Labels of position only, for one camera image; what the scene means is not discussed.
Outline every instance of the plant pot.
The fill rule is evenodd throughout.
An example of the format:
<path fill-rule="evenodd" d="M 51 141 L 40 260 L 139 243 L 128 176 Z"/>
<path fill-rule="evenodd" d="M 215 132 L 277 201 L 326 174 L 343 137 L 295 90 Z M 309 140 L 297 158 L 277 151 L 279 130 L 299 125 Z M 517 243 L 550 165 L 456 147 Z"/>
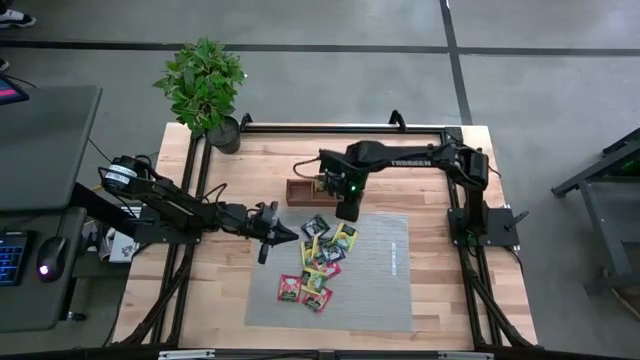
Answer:
<path fill-rule="evenodd" d="M 234 154 L 240 149 L 240 124 L 231 116 L 225 116 L 220 126 L 208 129 L 206 136 L 224 154 Z"/>

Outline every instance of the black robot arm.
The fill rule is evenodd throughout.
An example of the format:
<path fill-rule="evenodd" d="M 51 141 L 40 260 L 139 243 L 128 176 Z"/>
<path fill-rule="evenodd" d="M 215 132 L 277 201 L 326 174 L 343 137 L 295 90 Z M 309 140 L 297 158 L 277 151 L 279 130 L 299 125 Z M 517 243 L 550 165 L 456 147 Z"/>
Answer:
<path fill-rule="evenodd" d="M 336 216 L 356 221 L 369 173 L 387 167 L 434 167 L 443 170 L 462 186 L 467 195 L 467 228 L 479 235 L 486 233 L 486 204 L 482 192 L 488 185 L 489 158 L 481 149 L 473 149 L 451 140 L 443 145 L 386 146 L 377 141 L 349 145 L 344 154 L 320 150 L 320 183 L 324 190 L 340 200 Z"/>
<path fill-rule="evenodd" d="M 258 262 L 264 264 L 269 247 L 298 239 L 298 235 L 280 223 L 276 216 L 277 202 L 259 203 L 255 209 L 243 204 L 223 201 L 209 202 L 195 198 L 159 175 L 151 164 L 141 158 L 115 158 L 108 168 L 98 168 L 102 186 L 115 196 L 139 200 L 154 209 L 160 220 L 172 228 L 200 236 L 203 231 L 222 230 L 262 242 Z M 221 192 L 222 184 L 213 191 Z"/>

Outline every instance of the gray floor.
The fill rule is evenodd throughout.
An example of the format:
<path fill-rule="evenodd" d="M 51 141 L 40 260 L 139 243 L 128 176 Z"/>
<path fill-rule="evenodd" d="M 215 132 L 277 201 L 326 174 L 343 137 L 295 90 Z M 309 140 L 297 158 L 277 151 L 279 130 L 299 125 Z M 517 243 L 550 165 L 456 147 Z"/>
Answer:
<path fill-rule="evenodd" d="M 633 0 L 450 0 L 458 45 L 638 48 L 640 3 Z M 446 45 L 435 0 L 18 0 L 39 17 L 2 38 L 225 43 Z M 402 111 L 410 123 L 460 124 L 448 55 L 242 52 L 249 74 L 237 99 L 256 121 L 383 123 Z M 168 52 L 0 49 L 10 74 L 39 86 L 104 88 L 92 133 L 109 156 L 157 151 L 169 104 L 149 85 Z M 503 185 L 516 211 L 527 292 L 541 345 L 640 358 L 640 322 L 610 294 L 587 297 L 600 245 L 582 200 L 549 189 L 638 126 L 637 57 L 462 56 L 474 124 L 488 125 Z M 80 179 L 97 184 L 103 159 L 89 149 Z M 0 335 L 1 352 L 102 344 L 123 284 L 96 283 L 78 306 L 83 325 Z"/>

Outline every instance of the snack packet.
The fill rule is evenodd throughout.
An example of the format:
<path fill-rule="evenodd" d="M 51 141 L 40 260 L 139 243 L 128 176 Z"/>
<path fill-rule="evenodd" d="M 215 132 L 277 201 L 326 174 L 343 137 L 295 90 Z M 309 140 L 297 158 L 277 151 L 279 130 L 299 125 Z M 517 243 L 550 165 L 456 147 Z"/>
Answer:
<path fill-rule="evenodd" d="M 324 288 L 320 290 L 320 294 L 318 295 L 306 293 L 302 297 L 302 303 L 309 309 L 320 313 L 327 306 L 329 299 L 331 299 L 331 295 L 333 295 L 333 291 Z"/>
<path fill-rule="evenodd" d="M 302 290 L 318 295 L 320 290 L 324 287 L 324 283 L 327 281 L 327 275 L 324 273 L 305 267 L 302 270 Z"/>
<path fill-rule="evenodd" d="M 286 302 L 298 302 L 300 298 L 300 285 L 302 279 L 299 276 L 281 275 L 278 288 L 278 300 Z"/>
<path fill-rule="evenodd" d="M 301 227 L 302 231 L 309 237 L 309 239 L 313 239 L 314 237 L 324 235 L 329 229 L 329 224 L 322 218 L 320 215 L 316 215 L 311 220 L 304 223 Z"/>
<path fill-rule="evenodd" d="M 335 245 L 321 246 L 322 256 L 324 256 L 325 263 L 333 264 L 346 257 L 341 247 Z"/>
<path fill-rule="evenodd" d="M 316 267 L 316 269 L 320 272 L 322 272 L 323 274 L 327 275 L 327 280 L 331 279 L 332 277 L 340 274 L 342 272 L 342 269 L 340 268 L 340 265 L 338 265 L 338 263 L 333 263 L 333 264 L 320 264 L 318 263 L 317 260 L 313 260 L 313 265 Z"/>
<path fill-rule="evenodd" d="M 313 243 L 301 241 L 300 252 L 302 253 L 302 267 L 313 265 Z"/>
<path fill-rule="evenodd" d="M 333 236 L 333 245 L 339 246 L 343 250 L 351 252 L 353 246 L 356 244 L 358 238 L 358 231 L 353 227 L 340 223 L 336 234 Z"/>

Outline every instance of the shoe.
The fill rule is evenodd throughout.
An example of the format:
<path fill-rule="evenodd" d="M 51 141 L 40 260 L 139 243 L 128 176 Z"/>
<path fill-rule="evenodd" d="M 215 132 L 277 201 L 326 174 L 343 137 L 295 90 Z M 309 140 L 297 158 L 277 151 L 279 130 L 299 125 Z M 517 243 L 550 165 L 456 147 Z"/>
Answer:
<path fill-rule="evenodd" d="M 19 11 L 7 10 L 6 13 L 0 14 L 0 29 L 6 29 L 11 26 L 29 27 L 36 23 L 36 18 L 23 14 Z"/>

